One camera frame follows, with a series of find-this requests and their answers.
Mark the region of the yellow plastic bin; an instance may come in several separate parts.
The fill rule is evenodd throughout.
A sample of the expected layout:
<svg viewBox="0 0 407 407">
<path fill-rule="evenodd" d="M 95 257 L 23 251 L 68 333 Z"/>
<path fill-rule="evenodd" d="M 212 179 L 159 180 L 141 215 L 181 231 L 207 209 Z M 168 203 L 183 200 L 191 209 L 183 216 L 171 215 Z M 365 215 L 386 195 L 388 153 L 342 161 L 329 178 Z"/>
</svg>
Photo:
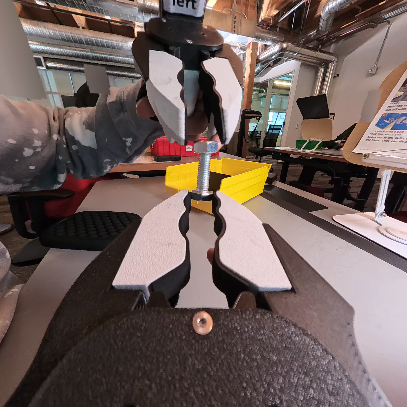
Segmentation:
<svg viewBox="0 0 407 407">
<path fill-rule="evenodd" d="M 263 192 L 271 165 L 230 158 L 212 159 L 209 190 L 221 191 L 240 204 Z M 169 166 L 165 190 L 174 195 L 181 190 L 192 191 L 197 185 L 198 162 Z"/>
</svg>

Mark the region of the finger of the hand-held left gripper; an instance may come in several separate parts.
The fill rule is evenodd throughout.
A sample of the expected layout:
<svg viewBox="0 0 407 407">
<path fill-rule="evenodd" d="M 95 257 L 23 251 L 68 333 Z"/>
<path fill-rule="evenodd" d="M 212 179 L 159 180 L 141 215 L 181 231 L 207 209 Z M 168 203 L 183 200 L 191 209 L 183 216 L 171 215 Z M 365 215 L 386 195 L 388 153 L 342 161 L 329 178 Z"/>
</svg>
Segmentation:
<svg viewBox="0 0 407 407">
<path fill-rule="evenodd" d="M 242 87 L 227 58 L 202 62 L 202 100 L 208 118 L 208 133 L 217 134 L 220 143 L 232 139 L 240 119 Z"/>
<path fill-rule="evenodd" d="M 185 145 L 186 104 L 178 74 L 184 73 L 179 58 L 149 50 L 148 99 L 169 142 Z"/>
</svg>

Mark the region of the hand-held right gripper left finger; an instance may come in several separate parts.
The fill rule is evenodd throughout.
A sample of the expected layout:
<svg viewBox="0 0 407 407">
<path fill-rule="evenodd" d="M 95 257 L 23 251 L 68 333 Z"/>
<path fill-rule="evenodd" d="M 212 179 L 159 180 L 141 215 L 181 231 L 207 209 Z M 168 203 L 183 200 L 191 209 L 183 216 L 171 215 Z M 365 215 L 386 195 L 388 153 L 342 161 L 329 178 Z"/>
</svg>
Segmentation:
<svg viewBox="0 0 407 407">
<path fill-rule="evenodd" d="M 115 289 L 153 292 L 167 299 L 190 278 L 189 230 L 191 194 L 180 191 L 151 209 L 142 219 L 113 279 Z"/>
</svg>

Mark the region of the silver hex bolt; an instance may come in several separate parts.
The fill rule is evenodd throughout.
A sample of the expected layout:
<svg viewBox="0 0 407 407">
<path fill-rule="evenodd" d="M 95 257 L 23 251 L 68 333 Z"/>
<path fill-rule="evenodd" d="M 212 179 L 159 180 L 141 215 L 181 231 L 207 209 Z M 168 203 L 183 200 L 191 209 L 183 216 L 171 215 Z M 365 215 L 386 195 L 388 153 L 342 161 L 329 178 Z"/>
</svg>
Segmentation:
<svg viewBox="0 0 407 407">
<path fill-rule="evenodd" d="M 209 191 L 211 155 L 218 151 L 216 141 L 197 141 L 194 151 L 198 153 L 198 173 L 195 190 Z"/>
</svg>

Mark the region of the instruction sheet stand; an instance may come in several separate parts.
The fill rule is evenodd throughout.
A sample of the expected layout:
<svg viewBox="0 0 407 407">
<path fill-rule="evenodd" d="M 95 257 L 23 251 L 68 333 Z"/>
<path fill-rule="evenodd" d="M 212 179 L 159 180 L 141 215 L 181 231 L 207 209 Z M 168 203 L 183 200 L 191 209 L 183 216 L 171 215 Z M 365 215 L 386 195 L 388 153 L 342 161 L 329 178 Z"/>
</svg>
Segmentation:
<svg viewBox="0 0 407 407">
<path fill-rule="evenodd" d="M 343 155 L 352 164 L 378 169 L 381 173 L 374 212 L 333 216 L 339 225 L 406 258 L 407 227 L 385 212 L 385 200 L 392 172 L 406 174 L 406 78 L 407 63 L 395 68 L 379 90 L 376 113 L 360 118 L 345 142 Z"/>
</svg>

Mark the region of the black computer monitor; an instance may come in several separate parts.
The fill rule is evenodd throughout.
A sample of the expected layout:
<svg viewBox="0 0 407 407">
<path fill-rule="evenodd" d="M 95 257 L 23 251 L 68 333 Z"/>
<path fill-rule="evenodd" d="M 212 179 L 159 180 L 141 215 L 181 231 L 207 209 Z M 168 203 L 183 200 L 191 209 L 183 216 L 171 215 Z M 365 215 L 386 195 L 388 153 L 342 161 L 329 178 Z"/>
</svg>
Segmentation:
<svg viewBox="0 0 407 407">
<path fill-rule="evenodd" d="M 326 94 L 298 98 L 296 104 L 303 120 L 330 118 Z"/>
</svg>

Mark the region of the black office chair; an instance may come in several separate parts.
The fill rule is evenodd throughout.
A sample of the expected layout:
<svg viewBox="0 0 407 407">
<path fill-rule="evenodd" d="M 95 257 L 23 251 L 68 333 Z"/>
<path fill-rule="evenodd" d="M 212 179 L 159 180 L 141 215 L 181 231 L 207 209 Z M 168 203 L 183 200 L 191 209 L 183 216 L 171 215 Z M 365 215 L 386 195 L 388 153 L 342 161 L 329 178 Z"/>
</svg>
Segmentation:
<svg viewBox="0 0 407 407">
<path fill-rule="evenodd" d="M 7 196 L 18 234 L 30 240 L 12 258 L 12 265 L 38 265 L 50 248 L 103 251 L 128 227 L 138 228 L 142 220 L 133 213 L 113 211 L 83 211 L 60 219 L 45 214 L 46 202 L 73 196 L 73 191 L 62 188 Z"/>
</svg>

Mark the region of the person's left forearm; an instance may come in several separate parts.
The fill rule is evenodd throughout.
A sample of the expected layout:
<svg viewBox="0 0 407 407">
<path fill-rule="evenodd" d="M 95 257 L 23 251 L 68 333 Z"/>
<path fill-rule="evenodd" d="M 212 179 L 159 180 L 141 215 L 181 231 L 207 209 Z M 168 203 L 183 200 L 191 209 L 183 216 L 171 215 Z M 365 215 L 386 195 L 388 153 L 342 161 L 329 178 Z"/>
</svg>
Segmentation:
<svg viewBox="0 0 407 407">
<path fill-rule="evenodd" d="M 0 97 L 0 193 L 54 190 L 131 163 L 164 136 L 136 114 L 141 81 L 111 88 L 95 107 L 49 108 Z"/>
</svg>

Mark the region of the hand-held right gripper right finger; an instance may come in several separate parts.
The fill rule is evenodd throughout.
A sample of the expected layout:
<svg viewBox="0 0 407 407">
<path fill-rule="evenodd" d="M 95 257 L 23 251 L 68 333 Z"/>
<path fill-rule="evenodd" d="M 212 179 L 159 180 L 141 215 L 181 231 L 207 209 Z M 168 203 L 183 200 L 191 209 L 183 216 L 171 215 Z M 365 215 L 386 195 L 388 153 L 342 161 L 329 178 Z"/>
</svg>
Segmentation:
<svg viewBox="0 0 407 407">
<path fill-rule="evenodd" d="M 249 209 L 223 192 L 212 198 L 216 242 L 212 280 L 233 305 L 242 292 L 290 291 L 292 284 L 266 232 Z"/>
</svg>

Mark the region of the red plastic bin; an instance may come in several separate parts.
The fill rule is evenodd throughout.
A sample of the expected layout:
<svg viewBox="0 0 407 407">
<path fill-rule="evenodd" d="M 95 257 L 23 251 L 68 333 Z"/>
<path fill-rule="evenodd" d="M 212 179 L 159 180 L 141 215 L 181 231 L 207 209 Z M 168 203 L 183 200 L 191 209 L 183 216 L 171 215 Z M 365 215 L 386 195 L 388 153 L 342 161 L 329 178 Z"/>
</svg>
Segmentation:
<svg viewBox="0 0 407 407">
<path fill-rule="evenodd" d="M 155 162 L 179 161 L 182 157 L 197 157 L 194 151 L 194 142 L 187 142 L 186 145 L 179 145 L 176 142 L 170 143 L 166 137 L 160 137 L 150 146 L 150 153 Z"/>
</svg>

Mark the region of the wooden desk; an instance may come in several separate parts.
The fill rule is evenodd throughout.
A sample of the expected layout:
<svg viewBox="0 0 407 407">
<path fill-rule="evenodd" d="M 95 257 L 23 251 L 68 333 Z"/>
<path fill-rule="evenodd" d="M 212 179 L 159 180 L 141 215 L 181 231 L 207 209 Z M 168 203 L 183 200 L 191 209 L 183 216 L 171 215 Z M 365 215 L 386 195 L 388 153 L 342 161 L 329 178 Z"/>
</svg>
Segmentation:
<svg viewBox="0 0 407 407">
<path fill-rule="evenodd" d="M 350 184 L 344 184 L 344 180 L 351 180 L 352 178 L 362 178 L 364 182 L 356 198 L 352 198 L 354 202 L 354 209 L 358 211 L 364 211 L 366 202 L 373 190 L 378 169 L 369 167 L 362 164 L 354 164 L 343 156 L 343 151 L 322 149 L 322 150 L 301 150 L 288 147 L 266 147 L 266 151 L 269 151 L 272 158 L 282 161 L 282 169 L 280 172 L 279 181 L 281 183 L 287 182 L 287 175 L 290 165 L 302 165 L 317 168 L 320 166 L 324 172 L 331 172 L 334 177 L 334 192 L 337 203 L 343 203 L 343 201 L 349 196 Z M 333 162 L 340 163 L 341 172 L 337 175 L 335 171 L 338 166 L 332 167 Z"/>
</svg>

